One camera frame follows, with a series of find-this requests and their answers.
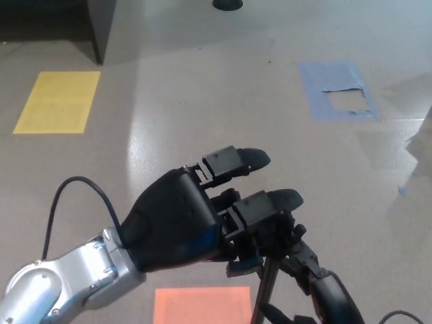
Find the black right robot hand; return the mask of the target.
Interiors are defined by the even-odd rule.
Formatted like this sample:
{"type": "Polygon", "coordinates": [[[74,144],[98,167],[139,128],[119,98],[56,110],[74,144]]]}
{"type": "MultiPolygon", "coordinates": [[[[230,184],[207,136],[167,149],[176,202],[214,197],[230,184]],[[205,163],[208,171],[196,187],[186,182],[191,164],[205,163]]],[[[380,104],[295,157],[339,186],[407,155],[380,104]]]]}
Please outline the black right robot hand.
{"type": "Polygon", "coordinates": [[[313,301],[321,323],[364,323],[364,319],[340,278],[321,267],[317,255],[300,238],[292,238],[267,254],[256,298],[253,323],[266,318],[272,323],[314,323],[311,317],[286,317],[270,304],[277,273],[293,277],[298,287],[313,301]]]}

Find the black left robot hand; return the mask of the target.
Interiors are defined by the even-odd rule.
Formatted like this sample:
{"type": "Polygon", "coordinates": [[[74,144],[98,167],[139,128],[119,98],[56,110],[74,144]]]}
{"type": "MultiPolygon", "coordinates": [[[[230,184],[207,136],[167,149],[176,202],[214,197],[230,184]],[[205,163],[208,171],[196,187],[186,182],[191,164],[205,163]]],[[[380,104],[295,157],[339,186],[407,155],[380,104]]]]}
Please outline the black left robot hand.
{"type": "Polygon", "coordinates": [[[143,273],[201,261],[224,262],[230,277],[258,271],[263,258],[284,257],[305,234],[293,210],[303,199],[293,189],[260,191],[242,198],[214,188],[270,163],[265,151],[229,146],[198,163],[168,171],[137,199],[121,236],[143,273]]]}

